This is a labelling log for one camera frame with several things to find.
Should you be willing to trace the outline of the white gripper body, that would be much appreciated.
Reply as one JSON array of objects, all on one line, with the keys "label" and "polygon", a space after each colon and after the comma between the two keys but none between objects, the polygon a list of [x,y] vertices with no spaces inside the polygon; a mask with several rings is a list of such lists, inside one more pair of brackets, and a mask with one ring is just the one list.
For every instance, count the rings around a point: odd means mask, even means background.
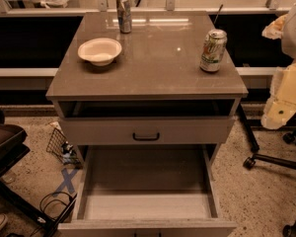
[{"label": "white gripper body", "polygon": [[269,93],[260,122],[266,129],[279,129],[296,114],[296,62],[276,69]]}]

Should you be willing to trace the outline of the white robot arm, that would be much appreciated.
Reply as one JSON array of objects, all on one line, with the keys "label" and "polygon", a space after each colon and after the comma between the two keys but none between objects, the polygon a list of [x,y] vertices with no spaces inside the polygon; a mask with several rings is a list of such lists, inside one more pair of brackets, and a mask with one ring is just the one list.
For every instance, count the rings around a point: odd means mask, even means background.
[{"label": "white robot arm", "polygon": [[270,84],[261,124],[267,129],[279,129],[296,114],[296,3],[290,11],[264,28],[262,35],[281,40],[281,49],[293,59],[286,68],[277,68]]}]

